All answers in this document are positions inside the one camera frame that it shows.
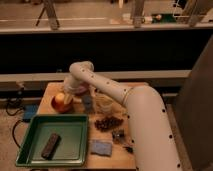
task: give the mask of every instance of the small object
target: small object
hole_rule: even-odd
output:
[[[56,134],[52,133],[47,144],[45,145],[44,149],[41,152],[41,156],[46,160],[51,160],[56,147],[58,146],[58,143],[60,141],[61,137]]]
[[[112,144],[110,142],[101,142],[99,140],[93,140],[91,153],[98,154],[100,156],[111,156]]]
[[[90,94],[83,95],[82,103],[86,112],[93,111],[93,101]]]
[[[157,21],[160,21],[162,19],[162,15],[158,14],[158,15],[155,16],[155,18],[156,18]]]
[[[102,120],[95,121],[95,127],[100,131],[108,131],[112,128],[120,126],[123,123],[123,119],[116,118],[114,116],[105,117]]]
[[[59,92],[53,97],[51,106],[59,113],[65,113],[72,108],[73,98],[71,95]]]
[[[132,147],[130,147],[130,146],[125,146],[124,148],[126,149],[127,152],[129,152],[129,153],[131,153],[131,154],[133,153],[133,148],[132,148]]]
[[[112,139],[114,143],[123,143],[125,140],[124,130],[114,130],[112,131]]]

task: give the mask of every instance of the dark green tray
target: dark green tray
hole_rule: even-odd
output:
[[[87,115],[37,115],[28,127],[16,166],[18,167],[72,167],[81,166],[85,161],[87,148]],[[46,142],[52,133],[61,141],[51,160],[41,157]]]

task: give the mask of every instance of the blue sponge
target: blue sponge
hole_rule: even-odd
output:
[[[91,145],[91,153],[101,156],[112,155],[112,144],[109,142],[101,142],[99,140],[93,140]]]

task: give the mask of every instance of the small bowl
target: small bowl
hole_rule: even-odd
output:
[[[73,107],[73,99],[70,101],[69,104],[58,104],[55,101],[55,97],[52,98],[51,101],[51,106],[53,107],[53,109],[55,109],[55,111],[59,112],[59,113],[65,113],[68,112],[69,110],[71,110],[71,108]]]

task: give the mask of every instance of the food item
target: food item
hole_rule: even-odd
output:
[[[64,98],[65,98],[65,94],[60,92],[60,93],[56,94],[55,102],[57,104],[63,104],[64,103]]]
[[[65,113],[72,108],[73,96],[59,92],[51,101],[52,107],[59,113]]]
[[[112,128],[120,126],[123,123],[123,119],[116,118],[114,116],[105,117],[102,120],[95,121],[95,127],[100,131],[108,131]]]
[[[46,160],[51,160],[60,140],[61,137],[58,134],[52,133],[47,144],[41,152],[41,156]]]

